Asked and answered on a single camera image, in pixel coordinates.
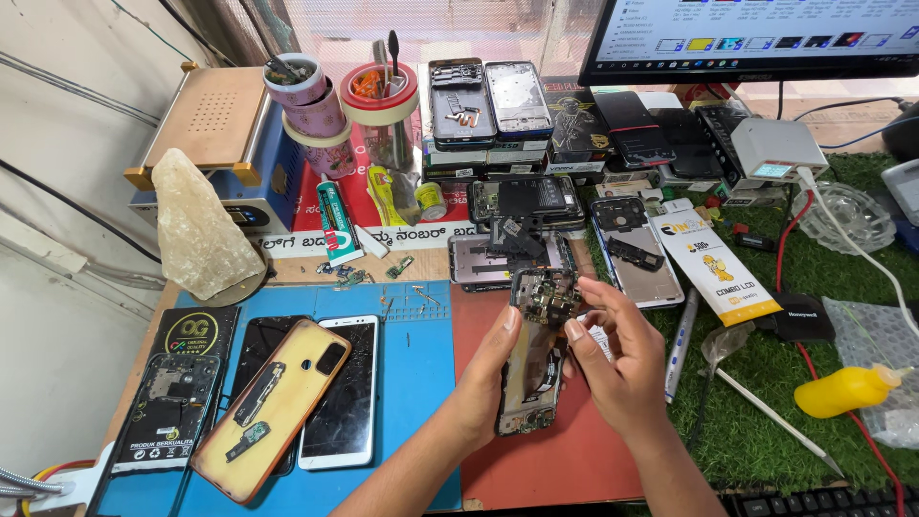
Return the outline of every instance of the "lcd separator machine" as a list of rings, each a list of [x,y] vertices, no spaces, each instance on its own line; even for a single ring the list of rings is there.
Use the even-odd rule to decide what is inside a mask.
[[[124,171],[138,189],[128,206],[156,226],[151,170],[177,147],[244,233],[288,233],[305,154],[284,132],[282,111],[265,91],[261,67],[186,70],[141,165]]]

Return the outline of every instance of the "hand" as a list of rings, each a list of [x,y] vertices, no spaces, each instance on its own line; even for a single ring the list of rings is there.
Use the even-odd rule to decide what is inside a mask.
[[[596,310],[587,313],[583,324],[568,320],[565,333],[603,419],[626,442],[669,426],[664,402],[664,337],[615,287],[581,277],[578,288]],[[609,336],[612,360],[587,333],[594,325]],[[573,362],[566,361],[562,373],[575,376]]]
[[[520,335],[520,311],[505,307],[466,366],[453,393],[438,411],[448,427],[459,432],[468,453],[494,438],[501,401],[501,369]]]

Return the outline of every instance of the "blue silicone mat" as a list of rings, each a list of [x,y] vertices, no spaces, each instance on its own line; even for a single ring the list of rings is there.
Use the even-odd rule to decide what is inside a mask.
[[[414,291],[422,286],[437,306]],[[386,319],[386,304],[392,306]],[[240,506],[192,473],[178,515],[320,516],[329,513],[373,469],[394,453],[447,398],[454,386],[453,334],[449,283],[413,281],[362,283],[349,290],[332,286],[266,287],[240,303],[242,312],[233,336],[229,368],[222,392],[229,395],[239,362],[245,327],[254,317],[312,315],[330,317],[380,316],[377,380],[377,420],[371,465],[307,472],[293,466],[290,474],[270,477],[255,499]],[[193,307],[182,292],[176,307]],[[172,506],[180,471],[135,474],[111,480],[99,506],[101,515],[165,517]],[[461,506],[457,469],[434,497],[429,510],[456,510]]]

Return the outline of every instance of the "white pen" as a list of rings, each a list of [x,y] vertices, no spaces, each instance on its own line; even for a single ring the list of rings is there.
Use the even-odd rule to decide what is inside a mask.
[[[667,373],[664,376],[664,400],[667,401],[667,404],[672,403],[676,396],[676,385],[680,382],[683,361],[686,360],[689,337],[692,336],[692,327],[696,323],[698,299],[698,290],[695,287],[690,287],[689,295],[686,297],[686,307],[683,309],[683,317],[680,318],[680,324],[676,327],[674,347],[670,351],[670,359],[667,361]]]

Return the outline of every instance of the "computer monitor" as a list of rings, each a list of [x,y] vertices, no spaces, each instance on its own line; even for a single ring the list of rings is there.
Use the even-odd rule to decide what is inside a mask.
[[[915,0],[606,0],[578,83],[915,75]]]

